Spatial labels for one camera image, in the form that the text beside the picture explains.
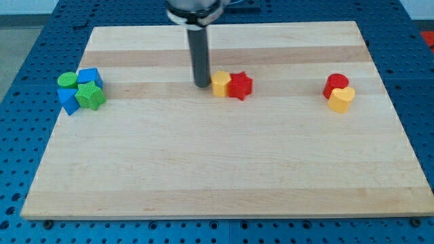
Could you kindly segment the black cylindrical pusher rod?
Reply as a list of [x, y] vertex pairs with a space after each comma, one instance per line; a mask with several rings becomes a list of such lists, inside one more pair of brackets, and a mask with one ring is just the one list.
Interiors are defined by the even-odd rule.
[[207, 28], [188, 30], [187, 37], [194, 83], [200, 88], [208, 87], [211, 78]]

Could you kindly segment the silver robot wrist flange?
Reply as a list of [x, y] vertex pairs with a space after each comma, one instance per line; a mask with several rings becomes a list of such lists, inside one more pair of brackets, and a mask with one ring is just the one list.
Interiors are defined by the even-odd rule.
[[205, 28], [224, 12], [224, 0], [165, 0], [168, 18], [186, 28]]

